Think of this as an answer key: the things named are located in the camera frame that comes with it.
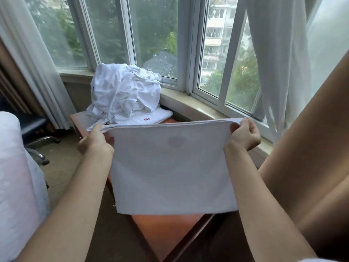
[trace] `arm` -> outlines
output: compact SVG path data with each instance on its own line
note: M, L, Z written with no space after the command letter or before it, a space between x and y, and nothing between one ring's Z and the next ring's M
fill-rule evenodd
M114 151L100 129L101 125L94 127L80 142L84 156L66 193L17 262L85 261Z
M248 119L231 126L224 148L239 214L256 262L296 262L316 257L290 217L270 193L247 151L260 143L255 124Z

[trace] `pile of white towels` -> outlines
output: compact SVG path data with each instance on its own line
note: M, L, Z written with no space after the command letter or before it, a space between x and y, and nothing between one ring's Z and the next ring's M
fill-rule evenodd
M87 112L95 124L109 127L160 123L172 116L159 105L161 80L160 74L135 65L101 63L91 82Z

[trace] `glass pane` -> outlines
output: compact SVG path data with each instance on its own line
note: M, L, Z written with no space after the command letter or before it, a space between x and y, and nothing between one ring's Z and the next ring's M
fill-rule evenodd
M215 96L219 96L237 1L210 0L199 87Z
M308 31L312 93L349 49L349 0L322 0Z
M178 0L129 0L137 65L177 75Z
M126 63L115 0L85 0L101 62Z
M57 67L86 67L66 0L25 0Z
M250 26L246 21L234 73L230 78L227 100L251 111L259 90L257 58L253 49Z

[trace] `hand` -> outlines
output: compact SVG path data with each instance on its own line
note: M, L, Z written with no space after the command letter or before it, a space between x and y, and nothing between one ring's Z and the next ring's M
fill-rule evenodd
M90 134L83 138L77 145L77 150L81 154L85 154L87 150L97 149L110 151L114 153L114 138L110 137L108 133L101 132L102 124L97 124L93 127Z
M230 125L230 132L231 137L229 143L238 144L246 151L255 148L261 143L261 136L256 124L248 118L244 118L241 121L241 126L238 123L232 123Z

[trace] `chair wheel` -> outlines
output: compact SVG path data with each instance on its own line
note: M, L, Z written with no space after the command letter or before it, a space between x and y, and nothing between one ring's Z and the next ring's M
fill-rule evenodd
M50 163L50 160L49 160L49 159L45 159L45 160L42 162L42 165L45 166L45 165L47 165L47 164L49 164L49 163Z

